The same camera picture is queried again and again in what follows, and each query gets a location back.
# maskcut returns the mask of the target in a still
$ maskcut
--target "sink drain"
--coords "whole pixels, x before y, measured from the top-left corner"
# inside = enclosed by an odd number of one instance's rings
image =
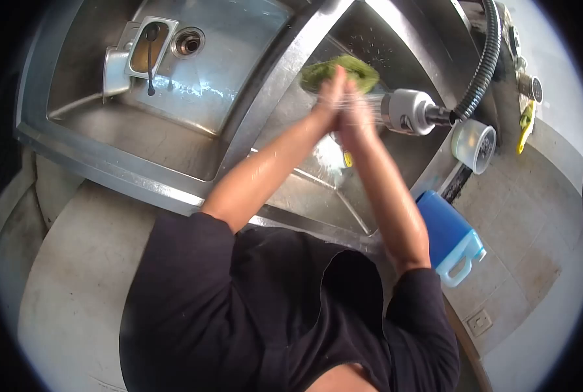
[[[171,51],[178,58],[193,57],[204,47],[204,33],[197,27],[177,32],[171,41]]]

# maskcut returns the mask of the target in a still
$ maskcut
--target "sponge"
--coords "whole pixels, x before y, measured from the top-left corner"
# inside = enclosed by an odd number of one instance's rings
[[[316,93],[324,79],[330,79],[334,75],[336,65],[341,65],[348,73],[348,79],[357,83],[358,90],[367,94],[379,82],[379,73],[363,61],[350,55],[335,57],[324,63],[317,63],[304,67],[301,71],[302,81],[300,87],[304,90]]]

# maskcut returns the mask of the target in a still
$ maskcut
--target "flexible hose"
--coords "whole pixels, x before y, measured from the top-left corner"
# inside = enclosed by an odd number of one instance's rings
[[[483,99],[483,94],[490,85],[491,77],[498,63],[500,55],[500,16],[494,0],[481,0],[485,20],[487,21],[487,36],[483,46],[483,54],[476,67],[475,75],[470,80],[468,90],[451,113],[453,120],[467,120]]]

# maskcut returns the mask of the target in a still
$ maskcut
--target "blue plastic bottle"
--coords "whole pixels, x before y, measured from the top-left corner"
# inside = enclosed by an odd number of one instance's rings
[[[423,193],[417,207],[429,232],[430,264],[442,282],[455,287],[472,271],[472,261],[480,262],[487,254],[476,231],[435,191]],[[449,272],[463,259],[465,264],[453,277]]]

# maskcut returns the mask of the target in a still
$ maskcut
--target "forearm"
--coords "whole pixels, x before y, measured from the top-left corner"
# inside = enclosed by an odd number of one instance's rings
[[[430,268],[426,225],[383,142],[376,135],[367,137],[352,153],[397,272]]]
[[[325,135],[329,116],[314,110],[239,163],[209,194],[202,212],[226,222],[233,233],[240,231]]]

